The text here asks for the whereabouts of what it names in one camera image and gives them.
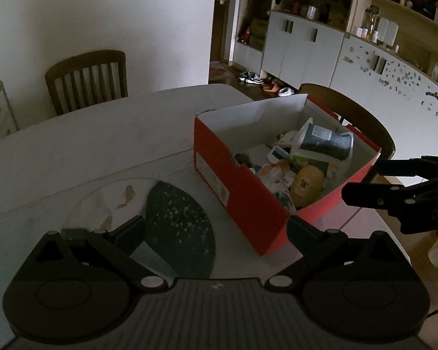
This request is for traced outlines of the yellow round plush toy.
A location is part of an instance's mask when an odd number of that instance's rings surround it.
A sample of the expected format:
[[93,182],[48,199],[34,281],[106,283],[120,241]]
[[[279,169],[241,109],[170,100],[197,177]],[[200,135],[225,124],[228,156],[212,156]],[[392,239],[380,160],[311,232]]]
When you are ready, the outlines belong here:
[[294,207],[302,209],[314,203],[324,187],[324,180],[324,173],[318,167],[302,167],[289,188]]

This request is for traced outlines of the white wall cupboard unit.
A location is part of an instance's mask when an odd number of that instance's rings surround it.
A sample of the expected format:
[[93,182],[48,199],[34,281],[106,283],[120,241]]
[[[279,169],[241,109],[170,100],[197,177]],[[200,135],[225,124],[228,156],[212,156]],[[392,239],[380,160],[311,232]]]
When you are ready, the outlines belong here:
[[438,0],[270,0],[258,70],[360,104],[396,156],[438,156]]

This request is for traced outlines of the sneakers on floor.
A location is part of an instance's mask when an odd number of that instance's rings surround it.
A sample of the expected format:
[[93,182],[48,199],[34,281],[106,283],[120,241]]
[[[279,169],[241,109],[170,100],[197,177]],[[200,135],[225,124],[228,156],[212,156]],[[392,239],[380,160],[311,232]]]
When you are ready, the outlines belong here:
[[264,81],[256,73],[247,70],[239,75],[239,81],[250,85],[263,85]]

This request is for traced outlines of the dark entrance door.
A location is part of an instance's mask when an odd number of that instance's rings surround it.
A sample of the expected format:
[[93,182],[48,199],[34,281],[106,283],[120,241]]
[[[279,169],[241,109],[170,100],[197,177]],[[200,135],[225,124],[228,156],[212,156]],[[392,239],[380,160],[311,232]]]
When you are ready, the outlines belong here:
[[231,0],[214,0],[210,62],[225,61],[229,45],[229,8]]

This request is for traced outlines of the red cardboard shoe box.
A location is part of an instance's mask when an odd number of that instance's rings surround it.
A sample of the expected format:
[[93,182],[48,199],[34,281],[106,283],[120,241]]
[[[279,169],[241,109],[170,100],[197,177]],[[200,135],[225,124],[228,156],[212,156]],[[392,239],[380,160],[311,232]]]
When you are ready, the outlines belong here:
[[201,113],[194,164],[260,255],[286,241],[293,214],[313,224],[360,182],[380,147],[314,97],[298,94]]

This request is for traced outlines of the paper wrappers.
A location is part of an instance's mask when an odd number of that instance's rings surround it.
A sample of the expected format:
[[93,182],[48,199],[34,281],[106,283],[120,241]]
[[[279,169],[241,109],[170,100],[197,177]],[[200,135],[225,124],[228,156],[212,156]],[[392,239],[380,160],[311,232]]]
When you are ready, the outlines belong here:
[[289,188],[298,173],[290,159],[291,140],[297,132],[278,134],[267,143],[236,153],[233,159],[245,165],[251,173],[278,199],[290,213],[295,213]]

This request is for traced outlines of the white teal tissue pack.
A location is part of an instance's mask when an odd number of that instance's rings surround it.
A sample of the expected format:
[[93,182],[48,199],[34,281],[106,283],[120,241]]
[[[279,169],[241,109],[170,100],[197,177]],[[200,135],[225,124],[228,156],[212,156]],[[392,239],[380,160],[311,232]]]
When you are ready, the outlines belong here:
[[314,124],[309,118],[292,140],[290,154],[314,160],[349,161],[354,147],[352,133],[338,133]]

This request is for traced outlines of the dark wooden slatted chair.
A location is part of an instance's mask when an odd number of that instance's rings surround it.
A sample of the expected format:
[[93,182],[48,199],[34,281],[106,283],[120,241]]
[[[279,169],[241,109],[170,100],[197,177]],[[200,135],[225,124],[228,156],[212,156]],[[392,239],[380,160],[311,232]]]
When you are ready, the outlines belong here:
[[126,53],[98,50],[58,62],[45,74],[57,115],[128,96]]

